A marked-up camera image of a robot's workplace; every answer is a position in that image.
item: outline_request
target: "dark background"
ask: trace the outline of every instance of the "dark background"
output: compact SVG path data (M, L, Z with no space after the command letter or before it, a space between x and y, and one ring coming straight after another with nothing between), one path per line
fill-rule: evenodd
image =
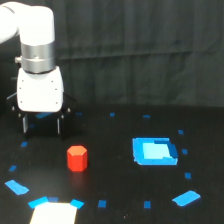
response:
M223 1L22 2L54 11L58 65L66 92L79 104L65 141L57 135L55 114L40 120L29 114L34 128L28 139L15 112L2 115L1 224L28 224L33 210L27 203L43 196L85 202L77 224L223 223L224 109L213 108L224 106ZM15 56L19 37L0 46L0 114L16 91ZM178 166L139 166L133 161L136 137L169 137ZM71 145L88 150L81 175L67 168ZM8 172L11 165L15 172ZM11 179L29 193L16 196L4 185ZM188 190L201 199L184 208L172 202ZM107 200L106 209L98 209L99 200ZM143 208L146 200L150 210Z
M79 103L224 106L223 1L21 2L53 10L65 91ZM15 56L19 37L0 46L2 109Z

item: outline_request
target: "red hexagonal block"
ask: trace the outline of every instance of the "red hexagonal block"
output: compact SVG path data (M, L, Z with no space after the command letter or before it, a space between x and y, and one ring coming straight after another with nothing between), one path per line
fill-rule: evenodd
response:
M82 172L87 168L87 150L85 147L71 146L67 151L67 165L73 172Z

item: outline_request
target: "black table surface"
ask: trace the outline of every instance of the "black table surface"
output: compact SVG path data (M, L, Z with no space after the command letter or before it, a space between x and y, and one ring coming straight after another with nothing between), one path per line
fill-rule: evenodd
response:
M22 121L12 111L0 118L1 224L29 224L33 210L28 202L44 196L63 203L83 201L77 224L223 223L223 109L79 106L67 120L64 140L57 134L54 114L42 119L29 115L28 120L34 127L24 136ZM137 164L132 147L136 137L170 138L178 151L178 165ZM28 145L21 147L24 141ZM88 150L84 172L67 168L66 152L72 145ZM188 150L187 156L182 149ZM12 165L17 169L9 172ZM185 179L185 172L191 173L191 180ZM9 180L29 192L17 196L5 185ZM185 207L172 201L189 190L201 198ZM107 201L106 208L98 208L99 200ZM144 209L144 201L151 202L151 209Z

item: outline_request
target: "blue tape marker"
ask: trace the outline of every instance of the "blue tape marker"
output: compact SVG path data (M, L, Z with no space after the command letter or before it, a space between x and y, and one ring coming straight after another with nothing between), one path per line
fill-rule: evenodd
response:
M41 119L41 118L47 117L50 114L52 114L52 113L39 113L39 114L36 115L36 117Z
M145 209L149 209L149 208L151 208L151 202L150 202L150 201L145 201L145 202L144 202L144 208L145 208Z
M83 202L81 202L81 201L77 201L77 200L72 200L71 201L71 203L70 203L72 206L74 206L74 207L77 207L78 209L80 209L83 205L84 205L84 203Z
M6 182L5 185L7 187L9 187L17 195L26 194L29 191L28 188L18 184L14 180L10 180L10 181Z
M183 130L178 130L178 133L179 133L180 135L183 135L183 134L184 134L184 131L183 131Z
M12 171L14 171L15 169L16 169L16 166L11 166L10 169L9 169L9 171L12 172Z
M187 154L188 154L187 149L182 149L182 153L183 153L184 155L187 155Z
M150 115L143 115L143 118L150 118Z
M185 173L185 178L186 179L191 179L191 173Z
M27 146L27 142L23 142L22 144L21 144L21 147L26 147Z
M176 202L179 206L185 206L185 205L197 200L200 197L201 196L199 194L197 194L196 192L188 191L188 192L174 198L172 201Z
M98 203L99 208L106 208L106 205L107 205L106 201L99 200L99 203Z
M28 203L30 208L34 209L36 206L41 205L43 203L49 202L47 197L39 198L35 201L31 201Z
M178 158L178 153L175 145L171 144L170 142L167 144L170 152L170 156L173 158Z
M49 197L48 201L49 202L58 202L58 198L57 197Z

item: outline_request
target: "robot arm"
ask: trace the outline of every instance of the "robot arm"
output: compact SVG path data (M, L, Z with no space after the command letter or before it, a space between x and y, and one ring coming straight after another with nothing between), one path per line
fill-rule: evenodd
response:
M17 102L22 111L57 112L63 104L63 81L54 56L54 15L43 6L18 2L0 5L0 44L20 35L21 63Z
M39 74L55 68L54 15L51 9L18 2L0 5L0 44L20 35L22 68Z
M19 35L19 17L30 8L31 6L18 2L0 5L0 44Z

